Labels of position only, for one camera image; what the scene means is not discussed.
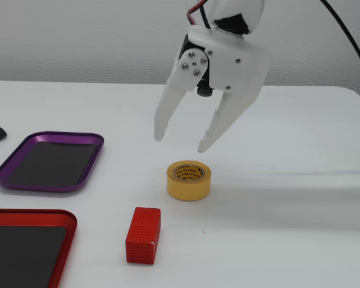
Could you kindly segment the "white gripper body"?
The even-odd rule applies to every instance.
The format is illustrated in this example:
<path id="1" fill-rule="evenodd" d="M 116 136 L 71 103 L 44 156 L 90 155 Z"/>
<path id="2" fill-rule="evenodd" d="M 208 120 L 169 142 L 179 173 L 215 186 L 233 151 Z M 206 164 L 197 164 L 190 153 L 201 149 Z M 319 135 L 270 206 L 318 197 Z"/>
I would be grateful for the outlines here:
<path id="1" fill-rule="evenodd" d="M 191 26 L 180 52 L 200 49 L 208 57 L 206 73 L 195 89 L 208 97 L 213 90 L 251 94 L 256 98 L 270 68 L 270 55 L 261 45 L 219 28 Z"/>

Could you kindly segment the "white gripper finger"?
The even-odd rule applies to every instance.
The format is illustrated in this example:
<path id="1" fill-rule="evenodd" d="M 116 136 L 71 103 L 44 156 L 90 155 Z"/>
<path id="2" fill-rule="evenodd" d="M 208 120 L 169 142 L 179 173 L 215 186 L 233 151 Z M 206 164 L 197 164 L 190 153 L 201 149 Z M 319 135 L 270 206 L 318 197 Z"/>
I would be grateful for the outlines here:
<path id="1" fill-rule="evenodd" d="M 193 91 L 208 68 L 204 51 L 188 49 L 178 52 L 171 74 L 158 103 L 154 116 L 154 139 L 161 141 L 169 120 L 186 93 Z"/>
<path id="2" fill-rule="evenodd" d="M 199 153 L 207 151 L 252 104 L 253 96 L 251 94 L 224 92 L 197 151 Z"/>

